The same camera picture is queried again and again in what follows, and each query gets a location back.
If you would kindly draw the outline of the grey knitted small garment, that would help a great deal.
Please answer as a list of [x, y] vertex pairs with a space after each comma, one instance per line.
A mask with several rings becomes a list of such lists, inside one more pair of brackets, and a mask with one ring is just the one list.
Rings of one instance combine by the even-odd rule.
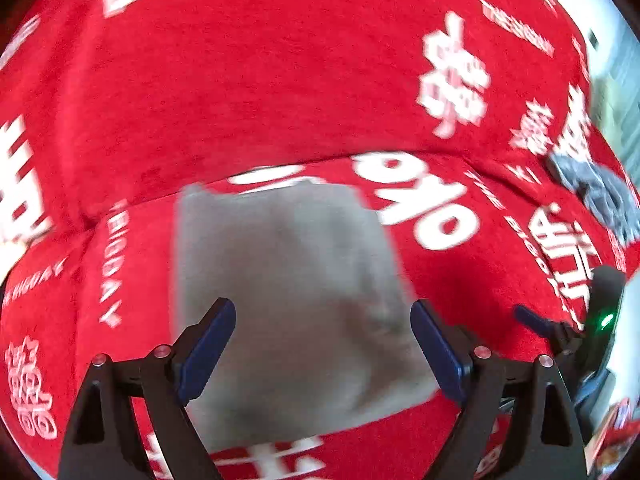
[[174, 329], [218, 298], [236, 325], [189, 413], [209, 451], [330, 434], [428, 400], [436, 380], [409, 323], [414, 295], [375, 213], [350, 186], [177, 200]]

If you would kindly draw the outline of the grey clothes pile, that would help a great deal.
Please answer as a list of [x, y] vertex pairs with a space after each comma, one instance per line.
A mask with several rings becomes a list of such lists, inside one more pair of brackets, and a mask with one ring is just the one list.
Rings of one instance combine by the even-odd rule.
[[547, 168], [623, 247], [638, 242], [639, 200], [625, 180], [603, 165], [556, 153], [547, 156]]

